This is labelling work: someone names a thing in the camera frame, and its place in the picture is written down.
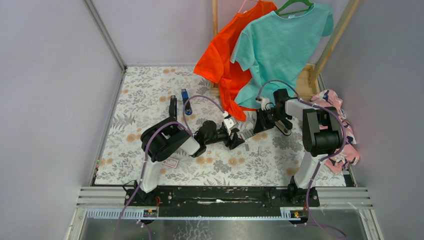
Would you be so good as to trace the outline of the blue stapler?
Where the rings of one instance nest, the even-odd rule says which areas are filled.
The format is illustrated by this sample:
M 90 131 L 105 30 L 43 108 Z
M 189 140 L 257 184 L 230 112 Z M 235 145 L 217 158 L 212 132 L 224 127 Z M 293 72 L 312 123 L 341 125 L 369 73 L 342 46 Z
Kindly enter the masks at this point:
M 182 100 L 183 100 L 184 113 L 186 115 L 190 116 L 193 113 L 193 111 L 192 111 L 192 107 L 191 107 L 191 104 L 190 104 L 190 101 L 189 101 L 190 97 L 189 97 L 188 91 L 185 88 L 183 88 L 181 90 L 181 96 L 182 96 Z

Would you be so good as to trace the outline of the small black stapler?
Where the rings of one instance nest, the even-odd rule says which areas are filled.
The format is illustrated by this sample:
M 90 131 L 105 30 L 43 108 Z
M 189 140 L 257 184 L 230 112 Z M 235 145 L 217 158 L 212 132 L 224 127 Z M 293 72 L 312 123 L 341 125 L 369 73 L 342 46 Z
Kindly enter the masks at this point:
M 170 96 L 170 102 L 169 102 L 169 108 L 168 108 L 168 114 L 169 117 L 173 119 L 177 119 L 177 98 L 175 95 Z

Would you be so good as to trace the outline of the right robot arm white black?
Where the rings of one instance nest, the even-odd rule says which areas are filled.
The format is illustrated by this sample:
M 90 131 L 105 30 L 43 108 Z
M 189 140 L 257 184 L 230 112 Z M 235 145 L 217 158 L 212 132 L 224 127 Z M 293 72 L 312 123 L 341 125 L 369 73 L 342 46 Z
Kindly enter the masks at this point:
M 253 132 L 257 134 L 277 127 L 288 135 L 293 128 L 291 119 L 296 118 L 301 122 L 305 153 L 299 170 L 290 181 L 293 188 L 286 193 L 287 201 L 293 206 L 299 206 L 307 199 L 304 189 L 308 188 L 316 175 L 317 166 L 325 156 L 332 155 L 345 143 L 344 127 L 335 107 L 321 107 L 289 97 L 286 89 L 278 89 L 273 96 L 274 103 L 262 96 L 256 98 L 260 107 L 256 110 Z

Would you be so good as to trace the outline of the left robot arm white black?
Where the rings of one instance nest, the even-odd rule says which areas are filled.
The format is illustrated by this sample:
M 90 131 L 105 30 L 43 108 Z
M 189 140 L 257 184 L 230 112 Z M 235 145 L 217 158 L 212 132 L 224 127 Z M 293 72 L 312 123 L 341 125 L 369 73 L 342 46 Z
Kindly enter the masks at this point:
M 136 199 L 144 206 L 154 202 L 160 165 L 177 150 L 197 158 L 206 151 L 208 145 L 222 142 L 229 150 L 233 150 L 243 144 L 245 140 L 238 135 L 236 125 L 236 120 L 231 116 L 224 118 L 221 127 L 207 120 L 191 135 L 182 124 L 168 117 L 148 128 L 140 137 L 145 162 L 138 180 Z

